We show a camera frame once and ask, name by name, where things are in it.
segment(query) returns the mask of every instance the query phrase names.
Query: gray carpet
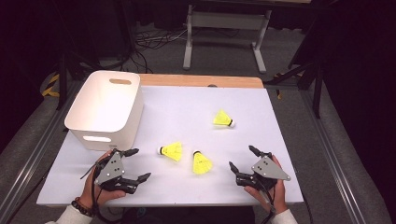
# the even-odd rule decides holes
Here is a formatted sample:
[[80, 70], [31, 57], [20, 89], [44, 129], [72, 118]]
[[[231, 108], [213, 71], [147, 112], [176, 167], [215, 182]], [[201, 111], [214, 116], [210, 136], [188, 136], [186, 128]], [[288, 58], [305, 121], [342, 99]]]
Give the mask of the gray carpet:
[[[152, 27], [142, 27], [139, 31], [150, 29]], [[269, 29], [262, 45], [262, 57], [267, 67], [267, 73], [261, 75], [258, 73], [250, 48], [250, 42], [254, 40], [256, 33], [240, 31], [234, 37], [228, 37], [224, 33], [234, 35], [236, 31], [219, 33], [203, 30], [195, 32], [189, 71], [182, 69], [185, 48], [183, 39], [170, 42], [160, 49], [146, 49], [141, 52], [148, 62], [148, 67], [157, 74], [260, 77], [263, 80], [269, 80], [276, 73], [288, 71], [287, 66], [290, 59], [304, 38], [304, 35], [299, 31]], [[134, 56], [134, 59], [139, 63], [144, 63], [141, 57]], [[145, 73], [143, 67], [139, 67], [137, 70], [131, 61], [123, 66], [123, 70]], [[291, 78], [287, 81], [294, 82], [295, 80]], [[269, 90], [269, 93], [314, 223], [354, 223], [326, 160], [322, 142], [312, 117], [310, 117], [310, 108], [304, 106], [302, 93], [291, 89], [281, 90], [281, 100], [277, 99], [274, 90]], [[0, 155], [1, 198], [6, 197], [30, 152], [48, 127], [51, 117], [58, 113], [55, 110], [56, 104], [56, 98], [46, 97], [43, 104], [26, 121]], [[370, 176], [361, 165], [325, 88], [322, 91], [320, 106], [320, 122], [329, 135], [336, 157], [343, 167], [366, 223], [391, 223], [384, 202]], [[21, 199], [25, 198], [34, 188], [35, 183], [48, 170], [64, 137], [64, 126], [61, 122], [46, 148], [44, 157], [32, 174]], [[11, 223], [45, 223], [59, 217], [63, 208], [49, 208], [35, 204], [41, 186], [42, 184], [33, 192]], [[256, 223], [261, 223], [266, 214], [260, 207], [254, 209]], [[304, 203], [291, 204], [290, 209], [299, 223], [309, 223], [308, 210]], [[121, 210], [112, 208], [111, 211], [108, 211], [104, 208], [103, 212], [110, 219], [115, 219], [120, 216]], [[102, 222], [95, 219], [93, 223]]]

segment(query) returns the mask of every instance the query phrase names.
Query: wrist strap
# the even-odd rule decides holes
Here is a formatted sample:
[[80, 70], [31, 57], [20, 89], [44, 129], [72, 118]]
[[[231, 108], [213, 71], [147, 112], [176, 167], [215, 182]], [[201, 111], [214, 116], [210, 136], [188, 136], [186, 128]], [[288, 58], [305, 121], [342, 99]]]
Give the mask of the wrist strap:
[[84, 206], [80, 201], [79, 197], [77, 197], [72, 203], [72, 206], [76, 208], [82, 215], [87, 217], [93, 217], [92, 210], [86, 206]]

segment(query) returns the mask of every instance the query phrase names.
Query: sleeve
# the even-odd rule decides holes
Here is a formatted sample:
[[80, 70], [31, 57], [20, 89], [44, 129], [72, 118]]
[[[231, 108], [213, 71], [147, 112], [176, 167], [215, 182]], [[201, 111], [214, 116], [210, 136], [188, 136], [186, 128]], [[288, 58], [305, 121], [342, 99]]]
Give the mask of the sleeve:
[[51, 221], [46, 224], [89, 224], [91, 221], [91, 217], [82, 215], [72, 205], [68, 205], [56, 222]]
[[271, 221], [272, 224], [297, 224], [291, 211], [288, 209], [280, 214], [277, 214]]

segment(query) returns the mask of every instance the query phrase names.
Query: white storage bin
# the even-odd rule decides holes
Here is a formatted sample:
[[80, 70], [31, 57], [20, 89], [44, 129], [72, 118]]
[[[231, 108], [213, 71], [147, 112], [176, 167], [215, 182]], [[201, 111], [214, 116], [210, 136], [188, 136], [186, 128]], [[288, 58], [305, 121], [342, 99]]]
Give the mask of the white storage bin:
[[64, 125], [87, 149], [132, 147], [143, 111], [140, 76], [96, 71], [72, 104]]

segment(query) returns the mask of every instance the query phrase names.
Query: floor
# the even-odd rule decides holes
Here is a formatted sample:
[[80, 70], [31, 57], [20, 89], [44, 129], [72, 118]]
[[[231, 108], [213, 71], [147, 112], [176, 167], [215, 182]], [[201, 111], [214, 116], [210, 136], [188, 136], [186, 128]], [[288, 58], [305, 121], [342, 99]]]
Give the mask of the floor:
[[[152, 29], [152, 26], [139, 27], [138, 32], [157, 33], [151, 32]], [[249, 45], [256, 37], [254, 32], [208, 29], [194, 32], [191, 69], [188, 71], [182, 69], [185, 33], [177, 34], [173, 34], [169, 38], [172, 41], [161, 48], [138, 48], [149, 70], [141, 66], [145, 61], [136, 54], [133, 55], [135, 63], [130, 60], [117, 69], [136, 73], [152, 71], [154, 74], [270, 80], [275, 74], [289, 70], [290, 59], [304, 38], [298, 30], [269, 29], [262, 44], [262, 57], [267, 67], [267, 73], [263, 75], [257, 70]], [[144, 45], [147, 41], [141, 36], [138, 35], [137, 40]], [[391, 223], [388, 210], [361, 165], [325, 86], [320, 103], [321, 118], [315, 119], [310, 108], [313, 87], [311, 91], [298, 91], [291, 86], [295, 81], [293, 77], [278, 87], [266, 86], [266, 89], [306, 198], [306, 203], [290, 204], [297, 221], [310, 223], [310, 212], [314, 223]], [[69, 93], [76, 92], [81, 84], [69, 80]], [[281, 99], [275, 89], [280, 90]], [[0, 211], [5, 212], [0, 223], [6, 223], [6, 217], [11, 217], [14, 207], [19, 204], [21, 209], [10, 223], [45, 223], [56, 220], [64, 210], [35, 204], [44, 183], [40, 180], [49, 170], [66, 135], [63, 122], [71, 101], [61, 110], [56, 110], [57, 103], [56, 97], [46, 97], [0, 155], [0, 196], [7, 202], [0, 207]], [[259, 206], [255, 206], [254, 211], [256, 223], [261, 223], [266, 214]], [[120, 208], [103, 209], [110, 219], [120, 217], [121, 212]], [[103, 222], [96, 218], [93, 223]]]

